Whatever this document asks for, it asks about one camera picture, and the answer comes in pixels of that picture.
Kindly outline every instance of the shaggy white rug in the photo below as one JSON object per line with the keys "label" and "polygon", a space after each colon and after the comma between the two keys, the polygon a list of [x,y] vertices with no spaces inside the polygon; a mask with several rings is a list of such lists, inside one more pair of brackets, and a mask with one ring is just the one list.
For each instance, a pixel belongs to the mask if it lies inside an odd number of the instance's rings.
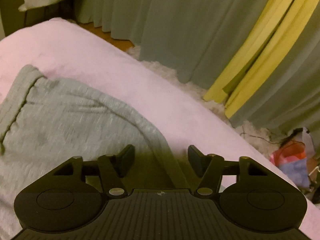
{"label": "shaggy white rug", "polygon": [[[133,58],[139,60],[140,46],[136,46],[127,50],[127,53]],[[217,104],[214,101],[206,102],[202,99],[207,90],[193,84],[192,82],[182,84],[178,81],[177,72],[174,69],[161,65],[159,62],[142,61],[142,64],[157,73],[159,76],[168,80],[171,84],[175,85],[185,93],[189,94],[195,100],[200,102],[204,107],[212,111],[223,122],[231,127],[228,118],[224,114],[223,104]],[[256,148],[267,159],[270,155],[279,148],[278,144],[270,142],[270,135],[268,129],[256,129],[249,121],[243,123],[242,126],[235,128],[235,131],[241,135],[250,145]]]}

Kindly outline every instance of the ribbed black surface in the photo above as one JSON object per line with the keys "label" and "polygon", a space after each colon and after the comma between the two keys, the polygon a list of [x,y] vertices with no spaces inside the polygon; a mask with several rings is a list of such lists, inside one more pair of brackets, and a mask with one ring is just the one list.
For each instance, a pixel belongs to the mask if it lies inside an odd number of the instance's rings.
{"label": "ribbed black surface", "polygon": [[229,222],[211,200],[188,190],[136,189],[130,197],[111,200],[103,213],[78,230],[44,234],[26,229],[15,240],[307,240],[292,229],[260,234]]}

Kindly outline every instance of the yellow curtain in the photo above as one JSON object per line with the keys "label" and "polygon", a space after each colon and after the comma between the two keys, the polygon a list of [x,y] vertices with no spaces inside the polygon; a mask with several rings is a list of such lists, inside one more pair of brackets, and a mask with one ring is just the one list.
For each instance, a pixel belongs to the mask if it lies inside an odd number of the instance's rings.
{"label": "yellow curtain", "polygon": [[292,1],[268,0],[248,38],[204,95],[204,100],[222,103],[231,94],[269,41]]}
{"label": "yellow curtain", "polygon": [[259,89],[298,39],[319,0],[294,0],[276,32],[225,104],[230,118]]}

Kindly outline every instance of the wooden floor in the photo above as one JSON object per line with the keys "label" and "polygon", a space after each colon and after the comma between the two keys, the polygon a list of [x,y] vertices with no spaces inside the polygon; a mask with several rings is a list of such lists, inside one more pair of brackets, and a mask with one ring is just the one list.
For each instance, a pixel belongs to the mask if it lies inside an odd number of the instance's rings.
{"label": "wooden floor", "polygon": [[134,47],[134,45],[131,41],[115,40],[115,39],[111,38],[111,33],[104,33],[102,31],[102,27],[95,28],[93,26],[93,23],[86,23],[86,24],[79,23],[78,25],[80,27],[88,30],[89,32],[99,36],[100,38],[104,39],[105,41],[111,43],[113,46],[117,47],[118,49],[120,49],[122,51],[126,51],[127,49]]}

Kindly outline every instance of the mattress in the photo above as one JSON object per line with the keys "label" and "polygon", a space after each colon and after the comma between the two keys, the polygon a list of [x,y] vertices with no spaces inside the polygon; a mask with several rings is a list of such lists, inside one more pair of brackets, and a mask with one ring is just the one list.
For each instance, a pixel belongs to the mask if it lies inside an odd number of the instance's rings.
{"label": "mattress", "polygon": [[[134,107],[160,130],[177,158],[186,155],[189,145],[230,161],[248,156],[293,184],[200,103],[75,24],[54,18],[21,29],[0,42],[0,103],[19,70],[27,64],[48,78],[76,79]],[[227,176],[222,184],[227,187],[234,182],[234,177]],[[311,239],[320,239],[318,221],[320,211],[308,201],[300,230]]]}

